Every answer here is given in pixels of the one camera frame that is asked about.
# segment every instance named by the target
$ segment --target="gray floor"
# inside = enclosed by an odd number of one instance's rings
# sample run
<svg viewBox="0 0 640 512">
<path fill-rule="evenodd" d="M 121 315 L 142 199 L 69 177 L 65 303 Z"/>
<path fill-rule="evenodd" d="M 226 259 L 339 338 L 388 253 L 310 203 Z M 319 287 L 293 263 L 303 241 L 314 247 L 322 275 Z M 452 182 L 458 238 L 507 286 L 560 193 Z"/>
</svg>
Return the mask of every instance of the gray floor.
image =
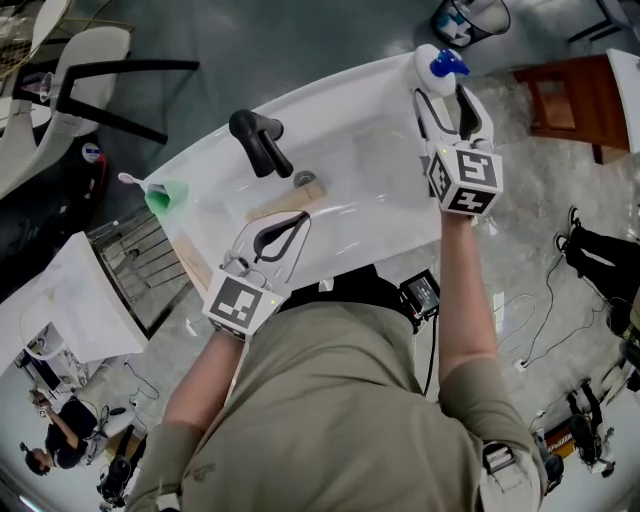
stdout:
<svg viewBox="0 0 640 512">
<path fill-rule="evenodd" d="M 91 15 L 102 0 L 85 0 L 76 9 Z M 607 47 L 640 51 L 629 33 L 618 33 L 596 43 L 568 45 L 566 39 L 598 21 L 595 1 L 507 0 L 512 27 L 466 49 L 463 56 L 473 75 L 470 80 L 492 115 L 498 152 L 504 157 L 506 191 L 488 221 L 476 232 L 482 250 L 485 282 L 496 305 L 521 297 L 498 312 L 500 339 L 526 325 L 501 346 L 504 373 L 512 397 L 524 419 L 552 402 L 541 425 L 551 426 L 568 414 L 557 399 L 582 378 L 603 374 L 617 357 L 617 343 L 608 332 L 605 314 L 595 314 L 593 327 L 578 331 L 558 348 L 537 360 L 524 373 L 513 361 L 531 350 L 531 340 L 550 304 L 545 275 L 555 263 L 554 232 L 566 227 L 571 204 L 580 207 L 585 224 L 612 236 L 636 229 L 634 167 L 627 157 L 606 168 L 593 163 L 590 146 L 581 143 L 534 139 L 527 135 L 531 122 L 527 95 L 508 74 L 496 73 L 528 64 L 571 56 L 602 53 Z M 251 108 L 288 91 L 375 59 L 411 51 L 416 45 L 436 42 L 428 20 L 435 0 L 329 0 L 300 3 L 286 0 L 232 2 L 139 0 L 113 2 L 101 18 L 136 25 L 132 58 L 184 58 L 201 62 L 194 74 L 144 73 L 118 81 L 110 109 L 164 130 L 169 143 L 159 146 L 134 136 L 101 128 L 99 137 L 116 172 L 144 177 L 175 154 L 226 123 L 238 108 Z M 95 224 L 110 221 L 138 206 L 134 187 L 109 183 Z M 437 275 L 439 243 L 379 264 L 383 276 L 394 282 L 426 267 Z M 574 329 L 588 325 L 592 309 L 601 301 L 563 261 L 550 278 L 555 305 L 549 321 L 532 349 L 542 356 Z M 135 396 L 140 419 L 147 426 L 159 421 L 164 403 L 206 342 L 211 328 L 200 314 L 195 292 L 173 313 L 152 339 L 144 354 L 130 358 L 133 368 L 158 388 L 160 399 Z M 431 343 L 430 326 L 416 340 L 416 372 L 426 378 Z M 115 395 L 153 394 L 128 368 L 113 388 Z M 435 396 L 434 386 L 430 396 Z"/>
<path fill-rule="evenodd" d="M 75 2 L 91 16 L 105 0 Z M 224 125 L 240 108 L 253 108 L 353 66 L 439 44 L 429 19 L 439 0 L 112 0 L 99 18 L 133 23 L 131 58 L 193 59 L 201 68 L 122 76 L 110 109 L 165 131 L 161 146 L 101 128 L 112 169 L 94 225 L 141 204 L 117 172 L 144 177 L 171 157 Z M 640 50 L 631 33 L 589 43 L 566 39 L 603 19 L 595 0 L 506 0 L 512 25 L 463 50 L 473 75 L 602 53 L 607 47 Z"/>
</svg>

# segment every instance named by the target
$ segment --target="forearm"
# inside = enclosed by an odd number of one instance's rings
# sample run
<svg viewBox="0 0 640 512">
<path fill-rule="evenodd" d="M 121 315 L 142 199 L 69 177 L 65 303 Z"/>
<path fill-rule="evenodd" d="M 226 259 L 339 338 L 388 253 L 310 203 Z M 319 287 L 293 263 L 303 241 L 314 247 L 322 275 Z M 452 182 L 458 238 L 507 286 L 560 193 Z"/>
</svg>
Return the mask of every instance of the forearm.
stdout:
<svg viewBox="0 0 640 512">
<path fill-rule="evenodd" d="M 186 423 L 206 432 L 224 405 L 244 343 L 215 332 L 175 389 L 163 423 Z"/>
<path fill-rule="evenodd" d="M 51 409 L 47 411 L 47 414 L 49 415 L 49 418 L 51 418 L 51 421 L 53 421 L 53 423 L 56 424 L 58 428 L 60 428 L 60 430 L 62 430 L 62 433 L 67 438 L 67 442 L 69 443 L 69 445 L 73 448 L 77 448 L 79 443 L 78 436 L 73 430 L 71 430 L 69 425 L 67 425 L 64 420 Z"/>
<path fill-rule="evenodd" d="M 471 221 L 442 213 L 440 296 L 440 383 L 478 357 L 497 356 L 493 318 L 484 291 Z"/>
</svg>

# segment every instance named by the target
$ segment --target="gray round object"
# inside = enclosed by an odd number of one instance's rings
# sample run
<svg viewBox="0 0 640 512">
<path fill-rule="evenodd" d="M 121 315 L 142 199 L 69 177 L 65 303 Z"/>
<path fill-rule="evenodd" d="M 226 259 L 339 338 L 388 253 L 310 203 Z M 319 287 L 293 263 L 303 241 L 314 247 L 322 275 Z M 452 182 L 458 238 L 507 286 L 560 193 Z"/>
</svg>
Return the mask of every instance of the gray round object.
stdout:
<svg viewBox="0 0 640 512">
<path fill-rule="evenodd" d="M 293 177 L 293 186 L 300 188 L 305 186 L 307 183 L 311 183 L 315 179 L 316 175 L 311 171 L 300 171 Z"/>
</svg>

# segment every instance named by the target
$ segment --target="toothbrush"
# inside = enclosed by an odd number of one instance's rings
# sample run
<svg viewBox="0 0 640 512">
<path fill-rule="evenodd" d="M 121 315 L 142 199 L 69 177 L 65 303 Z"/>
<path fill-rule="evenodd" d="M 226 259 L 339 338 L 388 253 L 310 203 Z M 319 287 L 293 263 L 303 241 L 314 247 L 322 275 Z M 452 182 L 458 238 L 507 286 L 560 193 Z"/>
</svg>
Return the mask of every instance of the toothbrush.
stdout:
<svg viewBox="0 0 640 512">
<path fill-rule="evenodd" d="M 157 192 L 159 194 L 167 195 L 167 189 L 165 189 L 164 186 L 155 185 L 153 183 L 147 185 L 142 180 L 139 180 L 138 178 L 134 178 L 133 176 L 131 176 L 131 174 L 126 172 L 119 173 L 118 179 L 122 183 L 126 183 L 127 185 L 139 185 L 145 194 L 148 194 L 149 192 Z"/>
</svg>

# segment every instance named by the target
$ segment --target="floor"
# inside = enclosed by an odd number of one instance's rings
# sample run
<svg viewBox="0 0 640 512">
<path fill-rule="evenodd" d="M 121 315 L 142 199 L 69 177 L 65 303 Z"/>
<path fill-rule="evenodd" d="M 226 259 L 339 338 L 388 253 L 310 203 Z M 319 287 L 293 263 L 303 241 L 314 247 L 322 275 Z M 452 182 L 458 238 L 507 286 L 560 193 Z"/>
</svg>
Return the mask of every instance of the floor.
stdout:
<svg viewBox="0 0 640 512">
<path fill-rule="evenodd" d="M 85 0 L 76 7 L 91 15 L 103 0 Z M 429 17 L 435 0 L 358 0 L 299 3 L 274 0 L 113 0 L 101 18 L 134 23 L 132 58 L 196 59 L 201 69 L 144 73 L 122 77 L 110 108 L 119 114 L 166 131 L 169 143 L 159 146 L 131 135 L 101 128 L 98 136 L 112 169 L 144 177 L 159 165 L 226 123 L 238 108 L 251 108 L 332 73 L 375 59 L 411 51 L 436 42 Z M 531 346 L 550 305 L 545 275 L 558 254 L 552 235 L 566 228 L 570 205 L 580 207 L 586 226 L 612 236 L 636 230 L 636 168 L 627 157 L 602 168 L 593 163 L 586 144 L 534 139 L 526 93 L 505 73 L 516 67 L 571 56 L 602 53 L 607 47 L 633 52 L 640 44 L 618 33 L 593 44 L 565 40 L 601 20 L 595 1 L 507 0 L 512 27 L 463 52 L 478 93 L 497 128 L 497 151 L 504 158 L 506 190 L 492 216 L 475 228 L 482 252 L 487 293 L 497 311 L 503 371 L 509 391 L 524 420 L 553 406 L 540 425 L 553 426 L 567 414 L 566 391 L 585 376 L 594 381 L 617 357 L 617 342 L 608 332 L 601 301 L 576 274 L 560 262 L 550 277 L 555 301 L 549 320 Z M 99 225 L 128 213 L 141 202 L 137 187 L 112 180 Z M 439 271 L 439 243 L 380 262 L 383 277 L 400 282 L 424 268 Z M 172 389 L 206 343 L 212 329 L 200 314 L 201 301 L 190 293 L 151 340 L 144 354 L 129 359 L 131 367 L 159 392 L 123 367 L 114 383 L 115 396 L 135 400 L 145 427 L 160 419 Z M 535 308 L 530 321 L 525 321 Z M 531 350 L 542 356 L 574 329 L 566 343 L 521 373 L 513 366 Z M 426 378 L 431 347 L 430 326 L 416 339 L 416 373 Z M 437 386 L 429 396 L 437 394 Z"/>
</svg>

